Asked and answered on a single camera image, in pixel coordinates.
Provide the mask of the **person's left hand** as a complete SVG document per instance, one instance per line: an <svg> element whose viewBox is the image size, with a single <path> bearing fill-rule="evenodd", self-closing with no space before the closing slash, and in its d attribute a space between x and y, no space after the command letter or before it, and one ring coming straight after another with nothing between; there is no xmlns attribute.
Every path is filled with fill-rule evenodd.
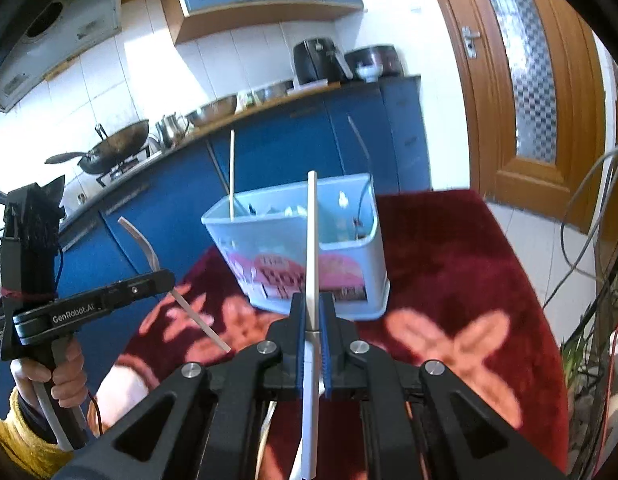
<svg viewBox="0 0 618 480"><path fill-rule="evenodd" d="M42 413L33 384L53 382L51 397L61 408L75 408L88 397L86 374L83 369L84 356L77 339L73 339L66 349L66 359L51 372L42 364L29 359L10 362L16 388L22 400L39 413Z"/></svg>

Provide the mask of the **yellow sleeve forearm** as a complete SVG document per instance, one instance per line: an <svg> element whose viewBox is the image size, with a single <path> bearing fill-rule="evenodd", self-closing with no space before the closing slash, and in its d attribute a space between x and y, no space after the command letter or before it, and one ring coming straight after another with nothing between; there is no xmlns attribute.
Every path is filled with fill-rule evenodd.
<svg viewBox="0 0 618 480"><path fill-rule="evenodd" d="M40 437L43 429L42 417L13 388L10 410L0 418L0 479L51 479L72 460L73 452Z"/></svg>

